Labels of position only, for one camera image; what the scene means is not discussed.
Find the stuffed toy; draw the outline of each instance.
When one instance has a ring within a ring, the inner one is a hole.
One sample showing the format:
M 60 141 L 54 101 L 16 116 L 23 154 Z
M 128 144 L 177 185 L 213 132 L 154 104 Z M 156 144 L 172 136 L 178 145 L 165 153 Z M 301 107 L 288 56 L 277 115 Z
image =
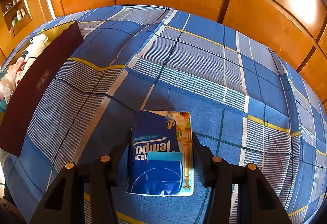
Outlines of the stuffed toy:
M 27 70 L 32 66 L 36 58 L 41 54 L 45 49 L 45 43 L 47 42 L 48 37 L 44 34 L 37 35 L 33 38 L 33 43 L 28 46 L 28 53 L 25 58 L 25 66 L 22 71 L 20 80 L 24 77 Z
M 17 85 L 19 84 L 19 82 L 20 82 L 20 80 L 22 78 L 22 72 L 24 71 L 25 64 L 26 64 L 26 62 L 21 63 L 21 65 L 19 66 L 19 68 L 17 70 L 16 79 L 15 79 L 16 87 L 17 87 Z

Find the bed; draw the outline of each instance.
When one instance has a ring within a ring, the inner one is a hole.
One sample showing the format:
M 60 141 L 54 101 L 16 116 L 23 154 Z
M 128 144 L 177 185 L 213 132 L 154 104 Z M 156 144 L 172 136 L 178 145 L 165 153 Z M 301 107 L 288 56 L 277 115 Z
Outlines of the bed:
M 255 163 L 294 224 L 326 194 L 326 114 L 316 94 L 272 49 L 229 27 L 161 6 L 110 6 L 49 21 L 78 22 L 83 43 L 57 72 L 30 121 L 19 157 L 0 162 L 27 222 L 58 171 L 123 142 L 137 110 L 189 111 L 192 130 L 231 164 Z M 121 223 L 202 223 L 210 190 L 190 197 L 125 193 L 127 151 L 113 199 Z M 230 223 L 235 223 L 233 186 Z M 85 187 L 86 223 L 91 223 Z

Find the tempo tissue pack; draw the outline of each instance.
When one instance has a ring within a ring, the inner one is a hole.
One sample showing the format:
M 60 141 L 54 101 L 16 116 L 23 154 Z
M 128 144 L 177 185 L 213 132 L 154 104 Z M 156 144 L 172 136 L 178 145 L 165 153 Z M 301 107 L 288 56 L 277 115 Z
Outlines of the tempo tissue pack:
M 126 192 L 190 196 L 193 194 L 193 182 L 190 113 L 135 112 Z

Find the wooden furniture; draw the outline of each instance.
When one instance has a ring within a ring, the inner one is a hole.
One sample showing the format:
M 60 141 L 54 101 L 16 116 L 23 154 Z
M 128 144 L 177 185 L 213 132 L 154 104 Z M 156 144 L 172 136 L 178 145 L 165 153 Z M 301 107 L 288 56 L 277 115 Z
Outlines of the wooden furniture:
M 27 26 L 28 23 L 32 21 L 27 12 L 24 0 L 18 0 L 15 2 L 15 4 L 13 3 L 13 0 L 1 0 L 0 6 L 2 10 L 2 16 L 4 17 L 5 24 L 11 37 L 17 35 L 25 26 Z M 24 9 L 26 15 L 24 17 L 22 16 L 22 19 L 13 26 L 12 21 L 14 20 L 14 17 L 17 16 L 17 10 L 22 8 Z
M 46 48 L 17 86 L 0 123 L 0 148 L 16 156 L 21 154 L 27 128 L 45 90 L 64 62 L 83 42 L 76 21 L 50 28 L 40 34 L 48 37 Z M 8 66 L 16 62 L 28 45 L 29 42 Z
M 2 14 L 6 11 L 6 8 L 3 9 L 0 7 L 2 8 L 2 11 L 0 11 L 0 65 L 3 64 L 5 59 L 21 42 L 21 40 L 23 40 L 41 24 L 52 20 L 46 0 L 24 0 L 24 2 L 26 3 L 26 8 L 28 8 L 28 11 L 25 9 L 25 12 L 27 11 L 26 13 L 28 13 L 29 17 L 23 18 L 17 24 L 17 26 L 11 30 L 8 30 L 11 25 L 8 27 L 4 17 L 2 16 Z

